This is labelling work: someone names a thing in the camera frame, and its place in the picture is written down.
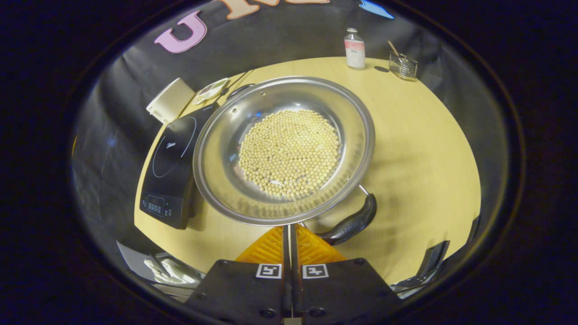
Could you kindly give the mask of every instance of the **digital display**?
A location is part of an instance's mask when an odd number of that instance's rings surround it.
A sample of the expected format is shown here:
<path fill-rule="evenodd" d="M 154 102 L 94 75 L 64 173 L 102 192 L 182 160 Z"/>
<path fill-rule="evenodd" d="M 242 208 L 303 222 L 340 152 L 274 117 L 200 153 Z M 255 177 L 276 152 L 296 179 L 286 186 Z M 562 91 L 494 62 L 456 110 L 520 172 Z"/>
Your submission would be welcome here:
<path fill-rule="evenodd" d="M 149 195 L 146 208 L 149 211 L 152 211 L 154 213 L 161 215 L 162 214 L 162 207 L 164 204 L 165 204 L 165 200 L 163 200 L 162 198 Z"/>

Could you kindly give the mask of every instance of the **bottle label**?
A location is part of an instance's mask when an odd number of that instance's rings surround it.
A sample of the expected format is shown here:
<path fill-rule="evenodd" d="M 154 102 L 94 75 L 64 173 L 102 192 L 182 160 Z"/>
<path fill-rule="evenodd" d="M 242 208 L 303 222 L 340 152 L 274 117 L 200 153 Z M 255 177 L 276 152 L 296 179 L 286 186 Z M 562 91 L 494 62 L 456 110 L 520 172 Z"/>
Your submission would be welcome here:
<path fill-rule="evenodd" d="M 345 41 L 345 56 L 347 57 L 347 65 L 353 68 L 365 67 L 365 43 L 346 39 Z"/>

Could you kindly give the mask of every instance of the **stainless steel pan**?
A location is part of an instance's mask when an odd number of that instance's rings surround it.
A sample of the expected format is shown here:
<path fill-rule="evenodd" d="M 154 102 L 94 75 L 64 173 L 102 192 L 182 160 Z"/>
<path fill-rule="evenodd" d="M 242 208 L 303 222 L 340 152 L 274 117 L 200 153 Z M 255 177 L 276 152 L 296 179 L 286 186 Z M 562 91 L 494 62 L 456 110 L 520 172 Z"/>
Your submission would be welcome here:
<path fill-rule="evenodd" d="M 297 201 L 269 196 L 245 181 L 238 165 L 240 144 L 250 128 L 280 110 L 310 109 L 325 117 L 341 142 L 338 166 L 318 192 Z M 348 89 L 315 77 L 283 77 L 238 92 L 218 108 L 199 134 L 193 171 L 203 197 L 222 214 L 242 223 L 281 226 L 320 214 L 359 185 L 373 154 L 375 129 L 365 105 Z M 324 234 L 339 241 L 344 231 L 360 231 L 375 215 L 368 195 L 360 212 Z"/>

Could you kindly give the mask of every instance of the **screw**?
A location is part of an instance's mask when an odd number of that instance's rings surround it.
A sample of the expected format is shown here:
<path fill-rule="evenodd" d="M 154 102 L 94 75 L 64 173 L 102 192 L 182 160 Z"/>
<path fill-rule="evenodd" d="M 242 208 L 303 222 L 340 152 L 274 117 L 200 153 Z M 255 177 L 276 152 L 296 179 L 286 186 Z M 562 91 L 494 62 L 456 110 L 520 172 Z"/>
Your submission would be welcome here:
<path fill-rule="evenodd" d="M 325 309 L 323 308 L 312 308 L 309 310 L 309 316 L 311 317 L 321 317 L 325 315 Z"/>
<path fill-rule="evenodd" d="M 273 309 L 264 309 L 260 312 L 261 317 L 264 318 L 273 318 L 275 317 L 275 311 Z"/>

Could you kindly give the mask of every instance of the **white container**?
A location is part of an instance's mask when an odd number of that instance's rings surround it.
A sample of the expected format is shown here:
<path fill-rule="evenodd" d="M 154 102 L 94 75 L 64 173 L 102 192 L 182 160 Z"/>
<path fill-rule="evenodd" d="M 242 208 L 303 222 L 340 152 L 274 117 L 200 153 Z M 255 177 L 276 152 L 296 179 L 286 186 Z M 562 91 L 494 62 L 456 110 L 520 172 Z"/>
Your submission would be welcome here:
<path fill-rule="evenodd" d="M 176 120 L 194 95 L 195 92 L 177 78 L 150 102 L 146 110 L 163 124 L 168 124 Z"/>
<path fill-rule="evenodd" d="M 348 28 L 345 41 L 345 56 L 347 57 L 347 65 L 356 70 L 365 69 L 365 43 L 361 37 L 357 35 L 357 29 Z"/>

